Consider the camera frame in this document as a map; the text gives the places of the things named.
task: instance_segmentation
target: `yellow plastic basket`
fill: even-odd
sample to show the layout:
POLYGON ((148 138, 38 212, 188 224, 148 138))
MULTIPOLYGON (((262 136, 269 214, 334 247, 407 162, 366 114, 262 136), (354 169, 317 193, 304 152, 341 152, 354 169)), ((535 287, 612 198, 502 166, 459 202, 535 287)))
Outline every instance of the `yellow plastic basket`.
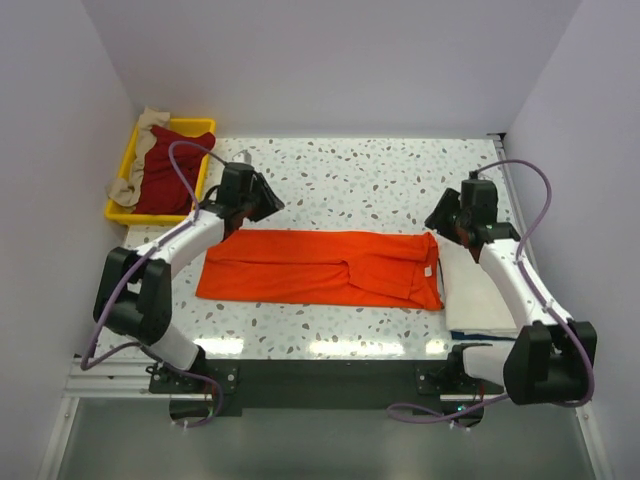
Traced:
MULTIPOLYGON (((169 123, 169 129, 185 137, 199 137, 207 132, 214 133, 216 122, 211 118, 172 118, 169 123)), ((122 158, 118 178, 129 178, 131 164, 133 164, 133 161, 136 159, 137 138, 138 126, 136 125, 129 140, 129 145, 127 145, 127 150, 122 158)), ((198 199, 202 199, 202 189, 204 188, 204 181, 207 178, 208 166, 209 156, 205 154, 202 157, 198 181, 196 182, 195 192, 198 199)), ((136 215, 134 213, 127 213, 124 207, 118 205, 111 199, 107 201, 104 216, 122 225, 176 225, 185 219, 184 215, 136 215)))

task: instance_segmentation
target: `gray floor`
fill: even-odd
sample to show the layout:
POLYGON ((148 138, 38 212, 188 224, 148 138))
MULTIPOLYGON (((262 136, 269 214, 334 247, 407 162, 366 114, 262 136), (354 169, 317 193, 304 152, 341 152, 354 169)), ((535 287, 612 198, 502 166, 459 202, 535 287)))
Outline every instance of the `gray floor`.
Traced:
POLYGON ((589 479, 573 410, 491 407, 466 433, 384 412, 246 411, 183 432, 164 400, 81 402, 62 479, 589 479))

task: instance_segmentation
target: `table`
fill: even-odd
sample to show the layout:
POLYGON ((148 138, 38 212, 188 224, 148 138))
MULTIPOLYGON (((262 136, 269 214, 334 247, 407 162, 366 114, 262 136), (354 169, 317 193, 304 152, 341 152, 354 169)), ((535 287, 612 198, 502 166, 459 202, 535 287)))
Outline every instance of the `table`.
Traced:
MULTIPOLYGON (((470 170, 498 160, 491 139, 220 138, 214 151, 230 160, 247 150, 286 204, 244 228, 367 230, 420 234, 446 187, 456 190, 470 170)), ((211 160, 205 190, 220 181, 211 160)), ((512 207, 500 169, 487 172, 499 196, 499 221, 512 207)), ((124 246, 154 239, 166 227, 135 226, 124 246)), ((174 279, 173 323, 210 358, 442 359, 455 343, 444 312, 401 308, 285 305, 195 297, 204 254, 174 279)), ((104 330, 102 354, 125 341, 104 330)), ((137 349, 116 359, 144 359, 137 349)))

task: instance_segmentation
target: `metal frame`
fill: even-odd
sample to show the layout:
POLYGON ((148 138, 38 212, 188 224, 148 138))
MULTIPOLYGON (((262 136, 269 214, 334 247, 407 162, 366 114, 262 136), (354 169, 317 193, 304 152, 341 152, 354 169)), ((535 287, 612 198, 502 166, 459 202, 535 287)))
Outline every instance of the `metal frame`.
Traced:
MULTIPOLYGON (((489 135, 493 140, 498 158, 506 159, 502 139, 498 135, 489 135)), ((520 202, 516 194, 513 178, 508 166, 502 168, 509 200, 512 205, 514 223, 522 229, 524 225, 520 202)), ((526 246, 526 253, 537 270, 535 256, 530 243, 526 246)), ((51 434, 38 480, 53 480, 57 478, 80 398, 154 398, 154 399, 199 399, 201 395, 168 395, 149 393, 149 374, 145 369, 154 364, 152 360, 115 359, 98 365, 90 372, 80 369, 79 360, 74 360, 67 383, 63 392, 54 429, 51 434)), ((441 401, 467 401, 467 395, 442 395, 441 401)), ((594 470, 596 479, 613 480, 613 470, 607 458, 604 443, 600 435, 596 418, 590 404, 576 409, 580 430, 586 445, 587 453, 594 470)))

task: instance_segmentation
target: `orange fabric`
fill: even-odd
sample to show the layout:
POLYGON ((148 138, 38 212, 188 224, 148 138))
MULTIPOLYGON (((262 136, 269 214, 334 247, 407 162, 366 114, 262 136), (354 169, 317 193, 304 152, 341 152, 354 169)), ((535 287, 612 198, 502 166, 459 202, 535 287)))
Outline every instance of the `orange fabric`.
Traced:
POLYGON ((439 310, 437 261, 430 233, 239 230, 207 252, 196 295, 439 310))

